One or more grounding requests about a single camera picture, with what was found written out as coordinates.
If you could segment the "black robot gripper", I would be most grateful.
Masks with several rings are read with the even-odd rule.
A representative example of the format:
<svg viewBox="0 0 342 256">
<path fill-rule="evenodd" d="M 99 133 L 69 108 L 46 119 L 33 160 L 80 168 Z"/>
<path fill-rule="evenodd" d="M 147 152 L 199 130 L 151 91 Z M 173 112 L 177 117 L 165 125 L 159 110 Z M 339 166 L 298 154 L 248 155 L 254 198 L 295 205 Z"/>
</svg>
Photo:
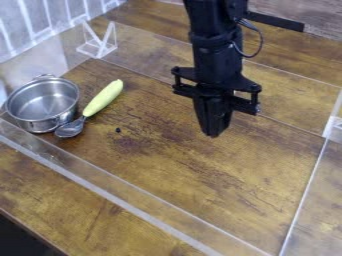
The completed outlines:
<svg viewBox="0 0 342 256">
<path fill-rule="evenodd" d="M 243 52 L 239 29 L 211 38 L 191 36 L 193 66 L 173 67 L 173 93 L 193 102 L 201 132 L 213 137 L 228 128 L 232 111 L 259 112 L 262 87 L 241 74 Z"/>
</svg>

